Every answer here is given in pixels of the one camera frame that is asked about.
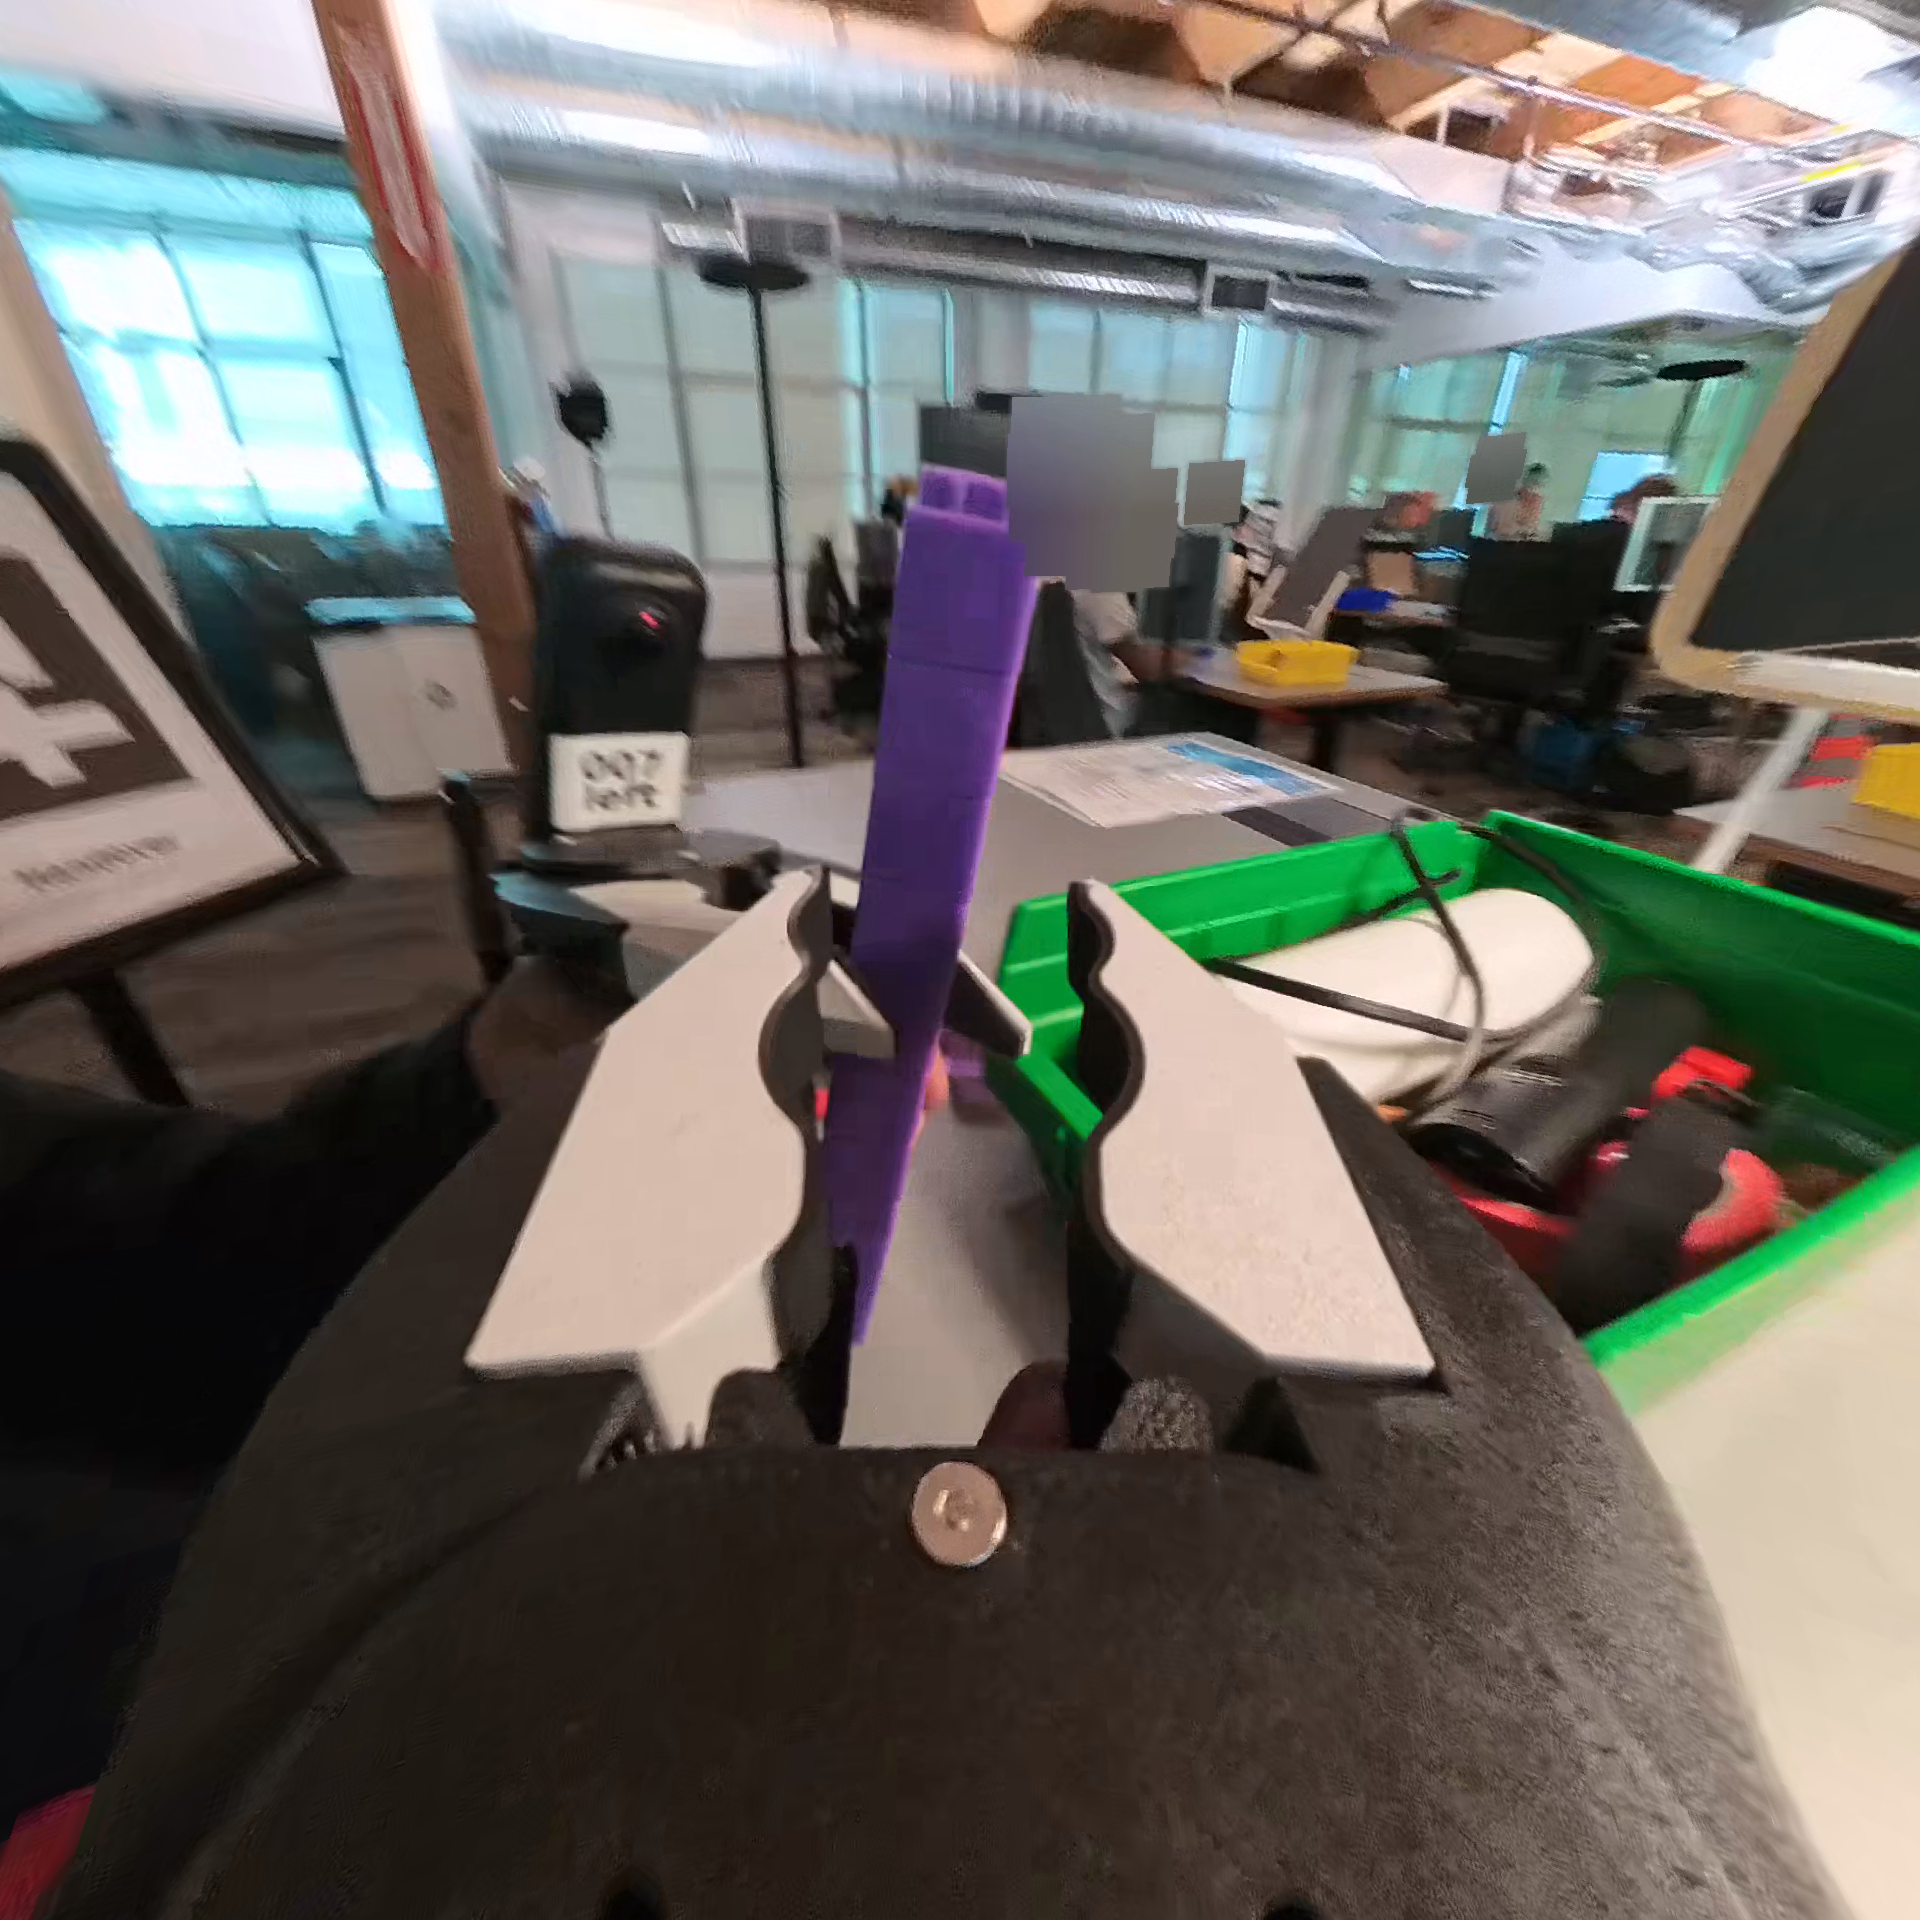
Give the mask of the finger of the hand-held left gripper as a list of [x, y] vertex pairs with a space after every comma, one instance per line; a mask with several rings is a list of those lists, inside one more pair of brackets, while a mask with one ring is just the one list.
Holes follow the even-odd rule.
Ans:
[[[572, 893], [620, 924], [612, 976], [631, 1001], [655, 992], [739, 914], [689, 878], [593, 879], [572, 885]], [[896, 1058], [894, 1028], [839, 953], [818, 981], [818, 1007], [828, 1054]]]
[[976, 964], [954, 966], [951, 1036], [982, 1058], [1007, 1062], [1026, 1058], [1034, 1041], [1028, 1015]]

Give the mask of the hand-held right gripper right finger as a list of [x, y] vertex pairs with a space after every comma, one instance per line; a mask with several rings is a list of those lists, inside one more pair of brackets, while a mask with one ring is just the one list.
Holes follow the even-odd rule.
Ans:
[[1097, 1117], [1068, 1222], [1068, 1380], [1427, 1386], [1436, 1359], [1285, 1032], [1102, 879], [1068, 887], [1074, 1067]]

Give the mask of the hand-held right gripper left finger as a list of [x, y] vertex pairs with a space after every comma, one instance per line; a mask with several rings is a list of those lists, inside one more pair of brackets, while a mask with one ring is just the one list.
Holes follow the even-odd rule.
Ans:
[[724, 918], [602, 1036], [466, 1347], [484, 1380], [631, 1380], [654, 1442], [825, 1331], [813, 1156], [831, 960], [822, 871]]

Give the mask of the purple plastic tool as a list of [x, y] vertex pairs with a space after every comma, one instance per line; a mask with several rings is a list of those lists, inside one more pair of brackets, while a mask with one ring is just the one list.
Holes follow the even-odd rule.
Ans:
[[847, 952], [894, 1052], [839, 1058], [824, 1135], [853, 1340], [867, 1331], [896, 1235], [1035, 599], [1003, 480], [925, 466], [901, 523]]

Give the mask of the green plastic bin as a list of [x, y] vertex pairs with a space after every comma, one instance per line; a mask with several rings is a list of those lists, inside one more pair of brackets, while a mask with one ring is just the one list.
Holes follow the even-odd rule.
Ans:
[[[1916, 1279], [1916, 932], [1716, 875], [1570, 828], [1493, 811], [1477, 828], [1408, 828], [1422, 870], [1451, 899], [1477, 885], [1552, 893], [1546, 861], [1579, 895], [1611, 974], [1678, 981], [1721, 1049], [1756, 1067], [1756, 1097], [1804, 1095], [1880, 1129], [1904, 1152], [1802, 1222], [1588, 1336], [1627, 1414], [1644, 1414], [1811, 1298], [1856, 1256], [1908, 1256]], [[1249, 957], [1321, 938], [1409, 891], [1386, 828], [1280, 843], [1234, 861], [1171, 865], [1117, 881], [1152, 924], [1196, 957]], [[1021, 881], [998, 983], [1031, 1026], [1030, 1048], [985, 1080], [1066, 1204], [1097, 1109], [1074, 1056], [1083, 1005], [1068, 977], [1068, 881]]]

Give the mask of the person's left hand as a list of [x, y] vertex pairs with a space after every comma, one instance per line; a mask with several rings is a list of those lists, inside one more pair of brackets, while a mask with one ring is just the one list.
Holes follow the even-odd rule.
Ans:
[[523, 953], [487, 985], [464, 1023], [461, 1056], [496, 1114], [563, 1058], [587, 1048], [633, 1003], [624, 980], [563, 957]]

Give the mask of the white recycling cabinet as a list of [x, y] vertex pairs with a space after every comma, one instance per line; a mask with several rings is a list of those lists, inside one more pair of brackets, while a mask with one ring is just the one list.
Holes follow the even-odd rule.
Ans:
[[303, 606], [321, 681], [372, 803], [443, 776], [514, 772], [467, 604], [453, 594], [323, 596]]

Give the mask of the white cylinder with black cap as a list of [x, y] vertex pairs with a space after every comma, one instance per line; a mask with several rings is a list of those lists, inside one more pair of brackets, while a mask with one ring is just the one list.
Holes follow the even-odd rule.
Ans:
[[1595, 971], [1571, 912], [1514, 885], [1213, 966], [1296, 1054], [1386, 1104], [1451, 1091], [1589, 995]]

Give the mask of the printed paper sheet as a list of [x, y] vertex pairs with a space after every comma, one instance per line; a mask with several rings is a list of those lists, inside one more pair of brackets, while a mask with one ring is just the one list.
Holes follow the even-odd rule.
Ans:
[[1009, 750], [999, 780], [1097, 830], [1280, 814], [1331, 839], [1431, 815], [1401, 796], [1212, 731]]

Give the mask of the black round lamp stand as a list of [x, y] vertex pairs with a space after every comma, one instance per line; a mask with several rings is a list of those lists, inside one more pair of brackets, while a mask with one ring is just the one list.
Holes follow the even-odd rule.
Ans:
[[808, 285], [808, 274], [796, 259], [766, 252], [703, 252], [696, 261], [696, 274], [703, 285], [715, 292], [736, 293], [746, 301], [771, 541], [771, 596], [779, 637], [781, 731], [786, 763], [792, 769], [804, 769], [808, 765], [808, 752], [801, 667], [790, 592], [787, 489], [773, 396], [767, 303], [771, 298], [801, 292]]

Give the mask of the yellow box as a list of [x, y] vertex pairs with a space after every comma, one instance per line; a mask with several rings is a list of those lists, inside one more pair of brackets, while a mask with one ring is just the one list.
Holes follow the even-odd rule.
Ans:
[[1359, 662], [1359, 650], [1347, 641], [1316, 635], [1256, 637], [1241, 639], [1231, 651], [1231, 662], [1248, 685], [1266, 692], [1329, 692], [1347, 685]]

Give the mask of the red round tool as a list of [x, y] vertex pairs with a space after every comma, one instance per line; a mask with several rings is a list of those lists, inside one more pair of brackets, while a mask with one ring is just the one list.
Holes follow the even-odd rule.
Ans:
[[1578, 1331], [1595, 1331], [1756, 1247], [1783, 1211], [1754, 1148], [1754, 1070], [1691, 1043], [1571, 1167], [1546, 1205], [1440, 1172], [1459, 1204]]

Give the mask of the black panel with pale rim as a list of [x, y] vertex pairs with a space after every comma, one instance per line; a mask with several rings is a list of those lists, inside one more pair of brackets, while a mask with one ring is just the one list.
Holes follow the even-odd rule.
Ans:
[[1648, 629], [1672, 681], [1918, 720], [1918, 246], [1811, 326]]

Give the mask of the thin silver air duct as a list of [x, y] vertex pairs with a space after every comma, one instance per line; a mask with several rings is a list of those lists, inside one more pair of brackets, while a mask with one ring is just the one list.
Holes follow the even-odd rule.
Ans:
[[1388, 318], [1380, 288], [1362, 274], [1123, 252], [1026, 234], [805, 214], [776, 225], [770, 253], [804, 275], [1060, 296], [1331, 332], [1373, 334]]

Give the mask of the large silver air duct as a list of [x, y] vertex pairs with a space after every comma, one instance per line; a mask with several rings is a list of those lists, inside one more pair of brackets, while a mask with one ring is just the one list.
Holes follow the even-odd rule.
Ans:
[[470, 103], [484, 84], [688, 108], [715, 126], [773, 126], [831, 152], [885, 143], [918, 194], [963, 196], [1034, 223], [1083, 203], [1086, 225], [1147, 221], [1248, 246], [1376, 257], [1413, 275], [1517, 281], [1549, 248], [1503, 210], [1503, 166], [1264, 99], [1014, 49], [824, 3], [434, 3]]

